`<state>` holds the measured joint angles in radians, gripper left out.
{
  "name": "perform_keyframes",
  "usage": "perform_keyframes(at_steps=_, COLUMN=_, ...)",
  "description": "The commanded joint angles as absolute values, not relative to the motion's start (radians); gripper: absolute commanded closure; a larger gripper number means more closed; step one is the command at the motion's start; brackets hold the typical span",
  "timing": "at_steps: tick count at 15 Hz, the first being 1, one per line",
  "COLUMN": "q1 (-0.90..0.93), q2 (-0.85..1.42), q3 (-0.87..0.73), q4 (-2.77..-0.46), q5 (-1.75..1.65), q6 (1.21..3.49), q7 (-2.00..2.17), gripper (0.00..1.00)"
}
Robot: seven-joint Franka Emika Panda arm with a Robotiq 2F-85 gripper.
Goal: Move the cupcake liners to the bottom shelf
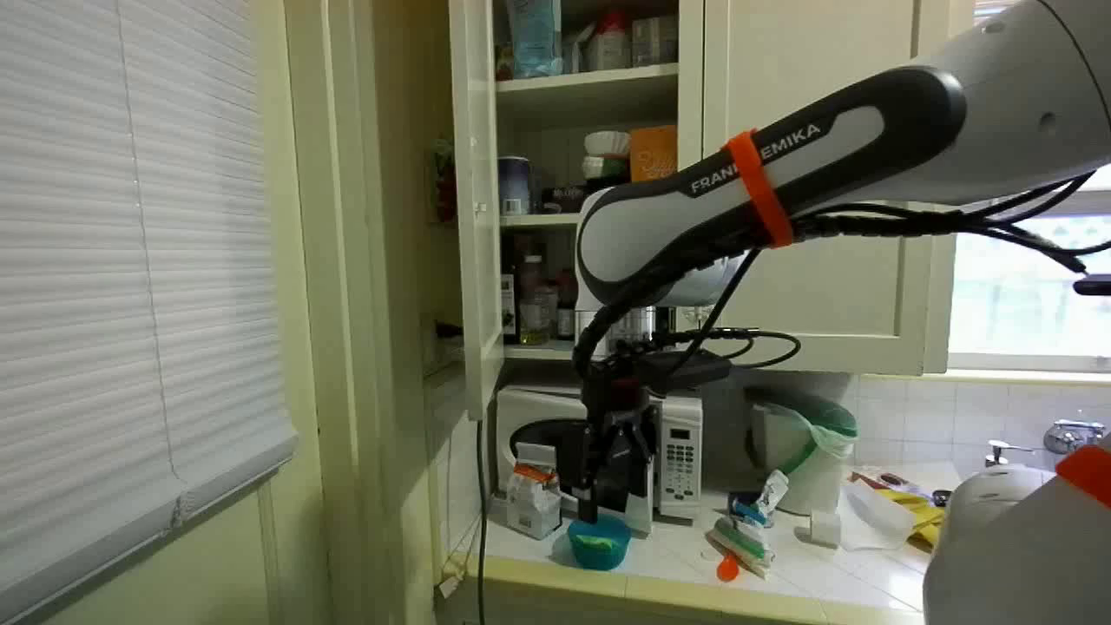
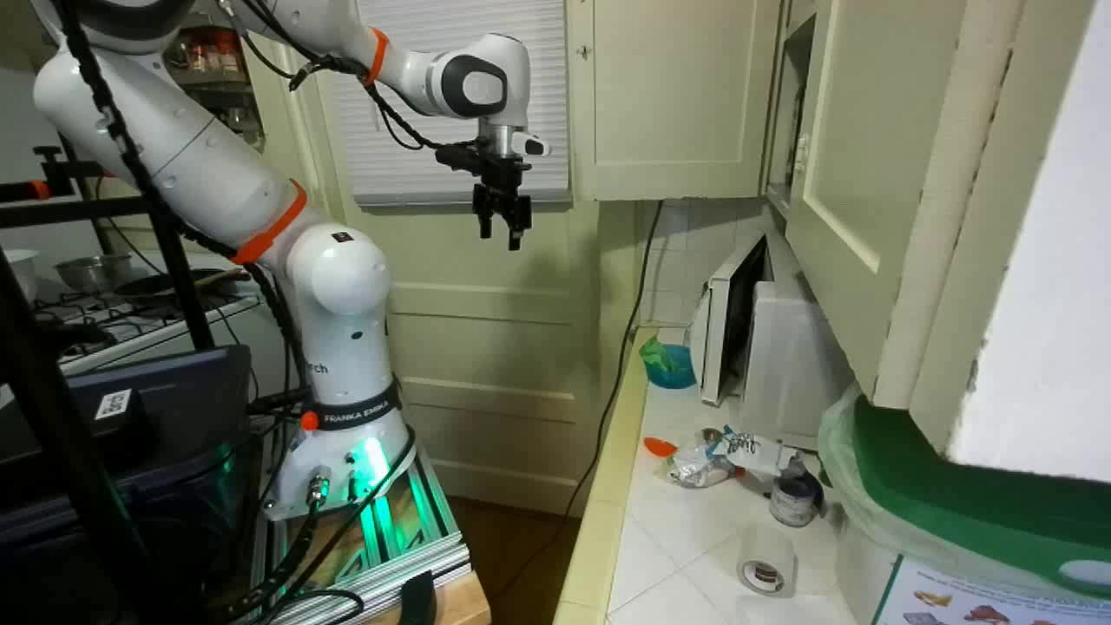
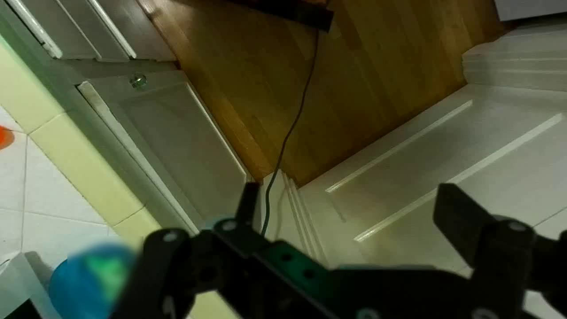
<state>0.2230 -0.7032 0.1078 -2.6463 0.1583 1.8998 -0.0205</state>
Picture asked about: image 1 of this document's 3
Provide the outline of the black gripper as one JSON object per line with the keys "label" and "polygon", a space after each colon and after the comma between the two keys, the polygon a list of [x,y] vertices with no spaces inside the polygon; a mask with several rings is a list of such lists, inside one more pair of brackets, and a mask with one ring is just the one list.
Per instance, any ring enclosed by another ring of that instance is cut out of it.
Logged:
{"label": "black gripper", "polygon": [[587,462],[578,495],[578,516],[599,522],[599,464],[608,464],[617,443],[629,443],[625,522],[652,522],[652,443],[645,418],[652,410],[644,358],[629,347],[579,363],[579,399],[587,407]]}

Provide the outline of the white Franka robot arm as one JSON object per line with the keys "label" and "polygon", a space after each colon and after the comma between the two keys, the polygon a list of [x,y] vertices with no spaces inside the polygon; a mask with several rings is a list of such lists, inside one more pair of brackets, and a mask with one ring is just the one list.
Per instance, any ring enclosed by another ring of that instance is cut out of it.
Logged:
{"label": "white Franka robot arm", "polygon": [[[688,275],[811,236],[979,231],[1107,281],[1078,248],[1021,228],[1111,160],[1111,0],[1017,0],[905,66],[733,134],[700,164],[587,197],[578,225],[592,326],[574,363],[587,407],[612,381],[662,390],[676,373],[651,340],[599,358],[631,308]],[[1111,625],[1111,453],[1080,443],[1021,499],[991,507],[1007,464],[967,478],[925,576],[927,625]]]}

